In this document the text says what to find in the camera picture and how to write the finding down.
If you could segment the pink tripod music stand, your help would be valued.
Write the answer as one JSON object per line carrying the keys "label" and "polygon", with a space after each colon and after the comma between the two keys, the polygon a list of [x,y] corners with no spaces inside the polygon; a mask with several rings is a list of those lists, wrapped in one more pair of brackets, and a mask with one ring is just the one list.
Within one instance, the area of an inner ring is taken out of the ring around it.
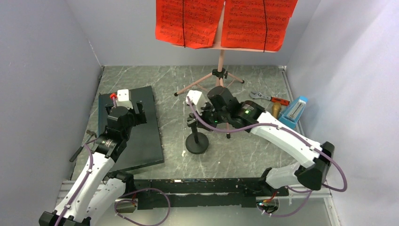
{"label": "pink tripod music stand", "polygon": [[[210,47],[211,49],[220,50],[219,53],[219,61],[218,66],[208,75],[200,78],[199,80],[191,83],[187,87],[177,91],[174,93],[174,96],[178,96],[188,91],[188,89],[193,86],[200,87],[200,83],[204,80],[215,76],[216,77],[216,86],[223,86],[224,79],[228,77],[232,77],[234,81],[238,81],[240,83],[244,83],[244,80],[234,76],[233,74],[227,72],[227,70],[223,67],[224,56],[226,50],[235,50],[235,51],[253,51],[253,52],[265,52],[266,44],[267,44],[267,35],[268,35],[268,24],[267,24],[267,1],[263,0],[264,6],[224,6],[222,10],[222,15],[218,24],[218,28],[216,31],[216,36],[214,40],[214,44]],[[255,16],[258,20],[261,20],[261,25],[265,28],[264,42],[263,47],[261,49],[256,48],[242,48],[240,46],[231,46],[228,47],[225,43],[227,41],[227,35],[229,31],[237,31],[239,29],[244,29],[244,25],[249,25],[249,22],[245,22],[244,19],[248,19],[248,16],[236,16],[235,10],[238,10],[238,13],[249,13],[250,16]]]}

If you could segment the gold microphone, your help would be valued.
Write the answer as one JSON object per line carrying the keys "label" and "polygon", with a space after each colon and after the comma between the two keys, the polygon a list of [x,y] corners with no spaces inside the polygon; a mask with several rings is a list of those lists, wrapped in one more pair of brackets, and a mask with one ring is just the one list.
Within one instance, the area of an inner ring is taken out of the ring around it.
{"label": "gold microphone", "polygon": [[272,106],[272,108],[271,108],[271,114],[272,114],[272,116],[273,116],[274,118],[278,119],[281,109],[282,109],[281,103],[274,102],[274,103],[273,103],[273,106]]}

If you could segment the blue metronome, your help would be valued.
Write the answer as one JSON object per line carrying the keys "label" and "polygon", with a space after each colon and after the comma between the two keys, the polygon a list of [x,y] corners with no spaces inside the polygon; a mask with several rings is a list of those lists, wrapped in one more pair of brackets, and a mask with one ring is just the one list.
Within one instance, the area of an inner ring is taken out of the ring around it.
{"label": "blue metronome", "polygon": [[307,105],[308,98],[299,96],[292,101],[279,115],[278,121],[294,129]]}

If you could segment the red sheet music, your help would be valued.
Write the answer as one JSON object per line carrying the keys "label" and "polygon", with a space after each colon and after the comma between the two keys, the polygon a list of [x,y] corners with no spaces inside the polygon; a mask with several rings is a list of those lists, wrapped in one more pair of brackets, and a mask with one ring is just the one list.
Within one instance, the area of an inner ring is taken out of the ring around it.
{"label": "red sheet music", "polygon": [[223,0],[157,0],[155,38],[186,48],[210,48],[223,7]]}
{"label": "red sheet music", "polygon": [[278,52],[297,0],[227,0],[221,46]]}

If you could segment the black microphone desk stand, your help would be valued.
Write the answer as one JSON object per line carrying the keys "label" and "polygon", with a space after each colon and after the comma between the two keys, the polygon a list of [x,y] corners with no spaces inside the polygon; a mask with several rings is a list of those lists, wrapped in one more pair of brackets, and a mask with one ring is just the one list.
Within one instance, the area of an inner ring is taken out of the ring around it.
{"label": "black microphone desk stand", "polygon": [[187,126],[191,129],[191,134],[186,138],[186,149],[192,154],[203,154],[208,149],[209,140],[207,136],[198,132],[198,121],[194,114],[189,114]]}

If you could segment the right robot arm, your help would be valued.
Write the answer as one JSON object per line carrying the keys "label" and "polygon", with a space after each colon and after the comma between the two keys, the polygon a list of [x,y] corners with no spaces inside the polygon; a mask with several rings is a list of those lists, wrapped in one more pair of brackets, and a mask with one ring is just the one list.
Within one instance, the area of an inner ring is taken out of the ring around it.
{"label": "right robot arm", "polygon": [[301,184],[310,190],[324,186],[326,174],[331,165],[334,145],[313,141],[278,121],[259,104],[246,100],[240,102],[223,86],[214,87],[205,96],[191,90],[186,103],[194,109],[193,115],[200,126],[217,130],[217,124],[233,126],[231,133],[245,131],[276,145],[296,160],[296,163],[267,168],[260,177],[259,189],[264,195],[271,195],[284,186]]}

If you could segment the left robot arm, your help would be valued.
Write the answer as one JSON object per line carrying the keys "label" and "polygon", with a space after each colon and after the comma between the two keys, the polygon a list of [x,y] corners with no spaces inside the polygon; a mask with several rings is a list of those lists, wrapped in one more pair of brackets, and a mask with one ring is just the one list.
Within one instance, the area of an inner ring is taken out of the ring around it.
{"label": "left robot arm", "polygon": [[43,212],[41,226],[93,226],[118,197],[134,194],[134,177],[129,173],[116,172],[105,187],[100,182],[119,159],[127,146],[131,129],[146,123],[142,102],[131,106],[116,101],[109,110],[104,132],[87,144],[88,161],[78,179],[63,200],[52,212]]}

